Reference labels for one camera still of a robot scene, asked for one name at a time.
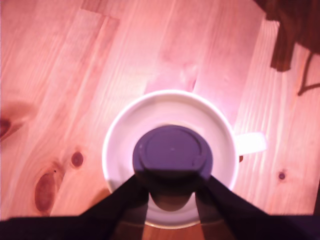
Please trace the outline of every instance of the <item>white mug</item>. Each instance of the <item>white mug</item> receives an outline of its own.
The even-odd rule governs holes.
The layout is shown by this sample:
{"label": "white mug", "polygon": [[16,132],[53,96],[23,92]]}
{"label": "white mug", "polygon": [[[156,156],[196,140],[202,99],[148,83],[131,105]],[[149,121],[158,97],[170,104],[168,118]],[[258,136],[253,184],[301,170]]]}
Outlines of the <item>white mug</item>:
{"label": "white mug", "polygon": [[[226,117],[208,100],[183,90],[148,93],[125,107],[112,122],[102,149],[102,170],[113,192],[134,174],[133,150],[147,132],[164,125],[179,125],[200,134],[213,155],[211,174],[230,190],[239,168],[239,156],[267,148],[263,133],[235,135]],[[146,224],[180,229],[199,223],[194,194],[179,210],[160,209],[149,198]]]}

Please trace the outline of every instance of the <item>round lid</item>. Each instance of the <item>round lid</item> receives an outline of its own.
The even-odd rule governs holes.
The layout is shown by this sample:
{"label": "round lid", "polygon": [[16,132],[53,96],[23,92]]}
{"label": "round lid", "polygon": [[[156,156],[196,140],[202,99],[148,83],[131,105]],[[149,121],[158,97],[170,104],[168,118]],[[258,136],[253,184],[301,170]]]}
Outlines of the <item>round lid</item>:
{"label": "round lid", "polygon": [[148,189],[193,192],[209,178],[213,157],[208,143],[193,130],[165,125],[143,135],[133,151],[135,174]]}

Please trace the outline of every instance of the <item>wood grain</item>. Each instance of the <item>wood grain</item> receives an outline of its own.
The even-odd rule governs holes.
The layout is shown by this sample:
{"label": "wood grain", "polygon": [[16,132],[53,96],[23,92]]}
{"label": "wood grain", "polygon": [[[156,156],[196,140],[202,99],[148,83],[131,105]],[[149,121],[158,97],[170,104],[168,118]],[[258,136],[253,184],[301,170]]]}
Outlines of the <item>wood grain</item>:
{"label": "wood grain", "polygon": [[[320,83],[320,44],[310,34],[317,15],[299,20],[308,34],[296,40],[290,70],[279,72],[270,66],[284,21],[266,3],[1,1],[1,219],[77,215],[105,198],[108,127],[132,100],[159,89],[205,97],[237,134],[264,132],[268,149],[243,157],[234,192],[270,214],[312,214],[320,88],[298,92],[304,76],[306,86]],[[232,239],[225,226],[206,232]],[[146,226],[143,239],[204,234],[200,225]]]}

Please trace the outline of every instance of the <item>wooden plank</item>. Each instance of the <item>wooden plank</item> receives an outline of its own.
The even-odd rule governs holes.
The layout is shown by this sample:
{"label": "wooden plank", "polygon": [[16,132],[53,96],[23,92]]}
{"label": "wooden plank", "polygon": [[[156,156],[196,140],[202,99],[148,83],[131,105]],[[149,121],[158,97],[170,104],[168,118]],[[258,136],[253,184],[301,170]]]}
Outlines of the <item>wooden plank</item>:
{"label": "wooden plank", "polygon": [[[292,69],[269,67],[278,24],[263,21],[235,124],[266,133],[268,149],[244,157],[235,192],[271,214],[312,214],[320,173],[319,93],[298,97],[309,52],[296,45]],[[319,79],[315,58],[308,81]]]}
{"label": "wooden plank", "polygon": [[[70,161],[74,151],[79,150],[84,156],[83,166],[79,170],[66,172],[52,215],[80,214],[108,194],[101,171],[102,144],[109,125],[119,111],[144,92],[165,32],[164,23],[168,21],[169,3],[170,1],[131,2],[128,13],[118,26],[101,77],[96,79],[95,88],[85,86],[83,94],[80,93],[81,104],[78,112],[74,113],[73,125],[68,130],[70,145],[63,158]],[[86,96],[88,91],[94,92],[94,95]]]}
{"label": "wooden plank", "polygon": [[[9,181],[7,184],[10,194],[5,194],[2,201],[2,218],[50,213],[55,194],[68,169],[60,159],[68,137],[66,130],[72,124],[73,109],[78,107],[75,104],[76,97],[83,83],[88,56],[103,20],[104,17],[95,13],[78,11],[48,77],[48,88],[43,102],[38,106],[37,117],[29,123],[23,154],[14,161],[8,155],[2,155],[3,164],[8,162],[7,164],[14,166],[12,176],[15,176],[4,178]],[[44,179],[43,188],[48,190],[55,183],[52,193],[35,192],[39,184],[42,184],[41,179]],[[45,209],[40,209],[41,203],[39,206],[37,203],[48,201],[49,195],[46,194],[53,199],[50,204],[46,204]]]}
{"label": "wooden plank", "polygon": [[1,38],[1,109],[4,110],[1,119],[12,106],[25,113],[18,114],[19,119],[12,119],[22,123],[19,131],[1,142],[2,210],[8,204],[6,199],[13,197],[15,185],[11,177],[32,139],[27,119],[41,106],[49,85],[48,77],[80,3],[79,0],[10,0],[1,8],[1,32],[4,33]]}
{"label": "wooden plank", "polygon": [[161,42],[155,76],[145,92],[180,89],[192,92],[208,48],[213,1],[176,0]]}
{"label": "wooden plank", "polygon": [[215,104],[234,125],[264,14],[251,1],[215,0],[213,5],[209,49],[194,92]]}

